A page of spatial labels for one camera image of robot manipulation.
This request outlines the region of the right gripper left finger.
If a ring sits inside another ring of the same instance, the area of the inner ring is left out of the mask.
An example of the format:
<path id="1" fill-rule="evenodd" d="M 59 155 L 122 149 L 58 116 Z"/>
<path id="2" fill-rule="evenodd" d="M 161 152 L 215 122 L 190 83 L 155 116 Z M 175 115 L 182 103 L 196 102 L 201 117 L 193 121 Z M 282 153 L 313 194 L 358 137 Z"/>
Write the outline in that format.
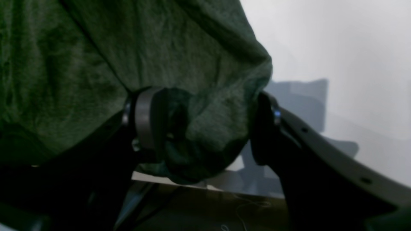
<path id="1" fill-rule="evenodd" d="M 168 123 L 168 89 L 145 87 L 129 94 L 122 125 L 131 136 L 132 151 L 142 161 L 161 161 Z"/>

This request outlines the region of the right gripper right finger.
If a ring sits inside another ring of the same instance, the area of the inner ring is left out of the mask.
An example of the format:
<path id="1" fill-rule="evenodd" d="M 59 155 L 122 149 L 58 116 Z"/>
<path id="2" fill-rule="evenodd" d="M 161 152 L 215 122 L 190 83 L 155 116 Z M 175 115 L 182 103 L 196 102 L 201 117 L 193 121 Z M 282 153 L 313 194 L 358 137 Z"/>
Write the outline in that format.
<path id="1" fill-rule="evenodd" d="M 259 166 L 270 161 L 273 143 L 281 128 L 281 109 L 276 98 L 263 91 L 258 96 L 258 108 L 250 135 L 251 152 Z"/>

